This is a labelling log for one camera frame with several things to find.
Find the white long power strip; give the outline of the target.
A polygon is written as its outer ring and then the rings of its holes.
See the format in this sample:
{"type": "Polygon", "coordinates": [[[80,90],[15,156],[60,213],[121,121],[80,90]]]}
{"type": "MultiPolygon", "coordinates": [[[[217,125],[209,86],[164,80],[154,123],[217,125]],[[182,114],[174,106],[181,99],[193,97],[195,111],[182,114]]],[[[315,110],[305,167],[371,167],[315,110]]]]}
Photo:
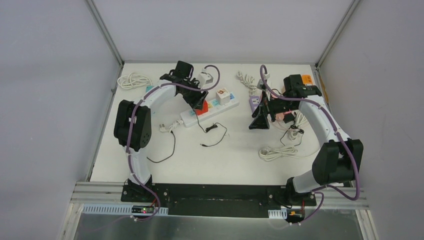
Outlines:
{"type": "Polygon", "coordinates": [[[228,110],[237,107],[240,101],[235,95],[230,93],[230,101],[224,105],[220,105],[216,98],[207,101],[208,111],[197,115],[194,110],[189,109],[180,113],[180,119],[182,120],[186,128],[192,127],[199,122],[208,120],[212,117],[220,115],[228,110]]]}

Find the purple power strip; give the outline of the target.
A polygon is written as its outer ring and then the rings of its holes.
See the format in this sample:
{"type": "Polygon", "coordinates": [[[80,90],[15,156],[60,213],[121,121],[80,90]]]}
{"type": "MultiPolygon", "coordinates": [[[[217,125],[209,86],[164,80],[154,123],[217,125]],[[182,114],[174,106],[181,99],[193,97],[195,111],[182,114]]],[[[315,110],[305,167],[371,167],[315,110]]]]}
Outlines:
{"type": "Polygon", "coordinates": [[[259,106],[260,102],[261,102],[261,97],[260,96],[254,95],[254,96],[250,96],[249,97],[249,106],[250,106],[250,109],[251,109],[251,112],[252,113],[255,112],[255,110],[259,106]]]}

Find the pink cube socket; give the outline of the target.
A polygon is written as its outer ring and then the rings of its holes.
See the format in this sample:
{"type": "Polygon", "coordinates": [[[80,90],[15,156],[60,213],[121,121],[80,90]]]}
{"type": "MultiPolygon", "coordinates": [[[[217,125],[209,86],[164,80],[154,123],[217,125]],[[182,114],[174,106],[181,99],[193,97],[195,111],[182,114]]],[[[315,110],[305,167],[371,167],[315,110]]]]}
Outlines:
{"type": "Polygon", "coordinates": [[[275,115],[275,119],[277,121],[283,121],[284,123],[289,123],[295,120],[295,115],[289,111],[289,112],[282,112],[282,113],[277,113],[275,115]]]}

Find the white cube socket with picture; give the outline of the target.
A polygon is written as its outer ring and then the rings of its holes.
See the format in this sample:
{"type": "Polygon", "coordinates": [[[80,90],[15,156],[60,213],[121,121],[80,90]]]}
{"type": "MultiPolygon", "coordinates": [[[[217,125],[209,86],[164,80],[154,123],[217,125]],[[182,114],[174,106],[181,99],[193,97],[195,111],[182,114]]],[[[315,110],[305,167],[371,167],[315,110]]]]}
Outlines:
{"type": "Polygon", "coordinates": [[[231,100],[231,93],[227,90],[227,88],[223,87],[218,89],[215,92],[216,100],[218,101],[219,105],[225,105],[228,104],[231,100]]]}

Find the teal power strip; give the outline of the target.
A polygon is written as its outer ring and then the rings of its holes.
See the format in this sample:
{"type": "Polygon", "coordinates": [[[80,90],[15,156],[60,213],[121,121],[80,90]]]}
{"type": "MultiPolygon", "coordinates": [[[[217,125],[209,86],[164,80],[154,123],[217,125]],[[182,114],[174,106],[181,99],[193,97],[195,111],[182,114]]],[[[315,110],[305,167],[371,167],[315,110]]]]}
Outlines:
{"type": "Polygon", "coordinates": [[[151,91],[153,89],[153,86],[152,85],[150,85],[150,86],[147,86],[146,87],[146,89],[145,89],[145,92],[146,93],[148,93],[149,91],[151,91]]]}

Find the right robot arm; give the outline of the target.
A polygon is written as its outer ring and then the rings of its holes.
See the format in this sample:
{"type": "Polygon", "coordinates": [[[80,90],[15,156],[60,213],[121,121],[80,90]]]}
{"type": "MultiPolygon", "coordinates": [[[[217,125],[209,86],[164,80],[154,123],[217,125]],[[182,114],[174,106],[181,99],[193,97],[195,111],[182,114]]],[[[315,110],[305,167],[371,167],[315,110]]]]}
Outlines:
{"type": "Polygon", "coordinates": [[[263,93],[252,113],[249,129],[269,129],[269,120],[277,114],[298,110],[312,127],[320,149],[311,170],[291,177],[282,190],[281,203],[298,205],[318,190],[330,187],[351,201],[360,196],[359,170],[364,146],[352,139],[329,112],[321,91],[315,85],[305,85],[299,74],[284,78],[285,92],[275,93],[268,85],[269,74],[261,73],[259,88],[263,93]]]}

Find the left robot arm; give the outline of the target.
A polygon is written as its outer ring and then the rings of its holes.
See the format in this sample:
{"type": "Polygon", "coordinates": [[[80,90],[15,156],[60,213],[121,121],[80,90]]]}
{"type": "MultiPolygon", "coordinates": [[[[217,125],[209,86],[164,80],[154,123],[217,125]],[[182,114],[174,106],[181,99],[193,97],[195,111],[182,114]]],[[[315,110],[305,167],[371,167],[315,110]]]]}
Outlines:
{"type": "Polygon", "coordinates": [[[178,61],[175,68],[163,74],[139,101],[122,100],[119,103],[113,135],[128,158],[129,177],[123,187],[124,201],[135,197],[144,203],[153,196],[146,150],[152,137],[153,112],[177,95],[181,95],[192,109],[203,107],[208,95],[205,85],[211,84],[214,78],[206,68],[196,77],[193,73],[193,65],[178,61]]]}

